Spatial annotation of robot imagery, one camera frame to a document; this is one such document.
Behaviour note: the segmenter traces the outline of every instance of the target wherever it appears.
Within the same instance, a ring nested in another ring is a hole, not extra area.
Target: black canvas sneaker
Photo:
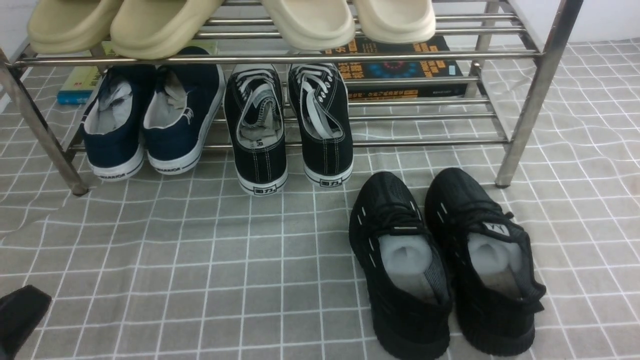
[[[272,65],[238,65],[227,83],[225,117],[238,180],[252,195],[269,195],[287,181],[282,88]]]
[[[333,64],[293,65],[289,100],[300,125],[305,173],[316,185],[340,186],[353,170],[348,93]]]

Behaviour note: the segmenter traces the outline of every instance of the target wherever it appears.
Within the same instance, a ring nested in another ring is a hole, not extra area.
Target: black object
[[[513,214],[503,214],[482,186],[458,168],[435,177],[424,208],[429,229],[455,270],[458,323],[467,341],[496,356],[525,352],[533,344],[534,313],[544,310],[540,298],[547,290],[534,279],[529,235],[512,223]],[[485,285],[471,262],[470,233],[519,245],[522,266],[510,274],[517,296]]]
[[[300,126],[305,174],[322,187],[342,185],[353,170],[353,139],[340,72],[333,64],[293,65],[288,84]]]
[[[429,243],[433,259],[424,276],[435,299],[418,299],[389,279],[380,254],[379,238],[384,235],[422,236]],[[351,211],[349,242],[367,278],[373,328],[382,347],[403,360],[444,354],[452,308],[444,255],[402,180],[390,172],[378,172],[367,180]]]
[[[224,109],[238,180],[250,194],[275,193],[287,180],[282,104],[273,65],[236,65],[227,81]]]
[[[50,296],[31,285],[0,299],[0,360],[15,358],[50,303]]]
[[[382,44],[368,38],[356,37],[348,45],[325,51],[326,54],[415,54],[449,51],[444,37],[433,37],[417,44]],[[462,76],[454,60],[386,61],[373,63],[339,63],[344,79],[428,79]],[[451,85],[349,85],[349,99],[386,100],[416,97],[459,96],[466,84]]]

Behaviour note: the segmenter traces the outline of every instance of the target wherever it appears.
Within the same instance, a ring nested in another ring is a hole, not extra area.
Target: navy blue canvas sneaker
[[[179,54],[208,54],[190,46]],[[195,167],[225,92],[219,65],[163,65],[157,70],[156,93],[143,122],[151,165],[162,174],[181,174]]]
[[[142,167],[140,122],[153,96],[153,65],[111,67],[80,125],[93,173],[105,181],[135,175]]]

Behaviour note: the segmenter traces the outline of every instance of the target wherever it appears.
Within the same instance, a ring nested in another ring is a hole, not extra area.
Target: brand logo
[[[118,174],[118,175],[111,175],[111,176],[100,176],[101,179],[120,179],[121,177],[125,177],[127,176],[127,174]]]
[[[175,167],[175,168],[159,168],[158,171],[161,172],[176,172],[178,170],[182,170],[181,167]]]
[[[323,188],[335,188],[336,186],[342,185],[342,179],[338,180],[320,180],[320,186]]]
[[[505,225],[502,224],[491,224],[488,222],[483,222],[484,226],[487,229],[493,231],[494,233],[502,234],[504,236],[509,236],[509,229]]]
[[[278,188],[275,185],[273,185],[270,188],[261,188],[261,189],[254,188],[253,189],[253,193],[255,195],[269,195],[270,193],[275,193],[277,191],[278,191]]]

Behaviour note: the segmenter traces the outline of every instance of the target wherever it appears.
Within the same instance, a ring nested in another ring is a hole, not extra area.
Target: cream slide sandal
[[[346,0],[261,0],[282,38],[299,50],[349,43],[355,23]]]
[[[37,53],[67,54],[88,50],[109,35],[122,0],[40,0],[27,33]]]
[[[134,59],[177,54],[224,0],[124,0],[111,24],[113,50]]]
[[[353,0],[362,31],[388,44],[427,41],[436,31],[431,0]]]

